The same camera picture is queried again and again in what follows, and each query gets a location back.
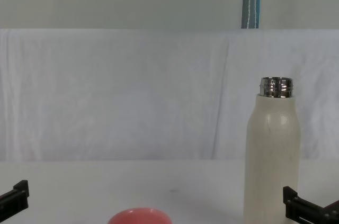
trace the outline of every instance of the white fabric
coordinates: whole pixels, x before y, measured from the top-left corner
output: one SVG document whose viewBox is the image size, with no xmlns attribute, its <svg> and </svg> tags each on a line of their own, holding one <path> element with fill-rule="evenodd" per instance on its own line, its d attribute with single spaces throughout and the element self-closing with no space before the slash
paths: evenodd
<svg viewBox="0 0 339 224">
<path fill-rule="evenodd" d="M 339 31 L 1 30 L 0 159 L 233 159 L 263 76 L 339 156 Z"/>
</svg>

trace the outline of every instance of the pink cup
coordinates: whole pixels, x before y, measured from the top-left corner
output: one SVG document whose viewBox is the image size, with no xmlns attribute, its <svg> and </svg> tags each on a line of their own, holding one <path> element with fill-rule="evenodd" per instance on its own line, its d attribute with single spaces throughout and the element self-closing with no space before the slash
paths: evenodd
<svg viewBox="0 0 339 224">
<path fill-rule="evenodd" d="M 108 224 L 172 224 L 167 214 L 153 208 L 133 208 L 117 213 Z"/>
</svg>

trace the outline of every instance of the water bottle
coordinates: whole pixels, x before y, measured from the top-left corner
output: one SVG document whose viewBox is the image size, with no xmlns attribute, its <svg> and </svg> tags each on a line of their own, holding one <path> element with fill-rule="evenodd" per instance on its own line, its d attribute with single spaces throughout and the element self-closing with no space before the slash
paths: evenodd
<svg viewBox="0 0 339 224">
<path fill-rule="evenodd" d="M 282 188 L 296 190 L 300 124 L 291 78 L 264 77 L 247 125 L 245 224 L 286 224 Z"/>
</svg>

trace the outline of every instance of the metal bottle rim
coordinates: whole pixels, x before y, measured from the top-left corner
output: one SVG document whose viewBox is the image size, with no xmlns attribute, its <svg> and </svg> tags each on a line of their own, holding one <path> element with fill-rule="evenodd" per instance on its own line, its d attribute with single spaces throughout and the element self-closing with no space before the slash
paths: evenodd
<svg viewBox="0 0 339 224">
<path fill-rule="evenodd" d="M 289 77 L 263 77 L 259 95 L 271 98 L 293 97 L 293 80 Z"/>
</svg>

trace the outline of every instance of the black clamp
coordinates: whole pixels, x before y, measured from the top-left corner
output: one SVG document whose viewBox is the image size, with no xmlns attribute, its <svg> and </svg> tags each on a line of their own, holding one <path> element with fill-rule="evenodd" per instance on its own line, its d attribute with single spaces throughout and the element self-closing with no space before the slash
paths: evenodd
<svg viewBox="0 0 339 224">
<path fill-rule="evenodd" d="M 290 187 L 283 188 L 286 217 L 300 224 L 339 224 L 339 201 L 320 207 L 298 197 Z"/>
<path fill-rule="evenodd" d="M 28 208 L 29 195 L 27 180 L 22 180 L 13 186 L 13 190 L 0 195 L 0 222 Z"/>
</svg>

